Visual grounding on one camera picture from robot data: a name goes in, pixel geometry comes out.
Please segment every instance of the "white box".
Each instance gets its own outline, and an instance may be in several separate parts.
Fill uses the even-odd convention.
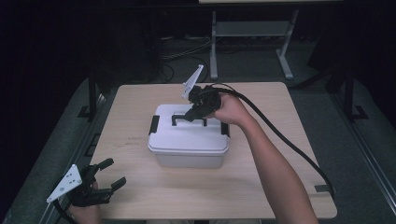
[[[172,116],[184,115],[191,105],[157,107],[148,138],[148,148],[159,164],[167,167],[220,168],[228,150],[229,127],[218,119],[193,122]]]

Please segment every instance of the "person's right arm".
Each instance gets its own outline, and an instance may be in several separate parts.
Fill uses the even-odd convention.
[[[214,117],[235,124],[249,143],[265,195],[279,223],[318,223],[311,202],[289,162],[246,110],[239,99],[221,95],[221,108]]]

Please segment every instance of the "person's arm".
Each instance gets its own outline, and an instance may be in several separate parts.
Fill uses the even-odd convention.
[[[276,220],[279,223],[318,223],[299,176],[241,101],[222,94],[221,108],[215,111],[214,117],[237,125],[245,134]]]
[[[93,189],[98,189],[98,183],[92,183]],[[92,205],[87,207],[76,207],[70,205],[69,212],[75,218],[78,224],[101,224],[102,217],[100,212],[100,206]]]

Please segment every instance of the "person's hand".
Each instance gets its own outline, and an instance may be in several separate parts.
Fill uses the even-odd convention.
[[[222,93],[220,96],[221,107],[216,110],[211,117],[221,122],[236,124],[238,126],[243,125],[246,119],[251,118],[247,109],[238,98],[226,93]]]
[[[93,189],[98,189],[98,183],[92,183]],[[99,204],[87,207],[77,207],[70,205],[69,212],[76,219],[78,224],[99,224],[102,223]]]

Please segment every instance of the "forearm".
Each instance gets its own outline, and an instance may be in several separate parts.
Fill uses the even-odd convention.
[[[268,202],[279,223],[318,223],[304,185],[253,117],[238,126],[250,145]]]

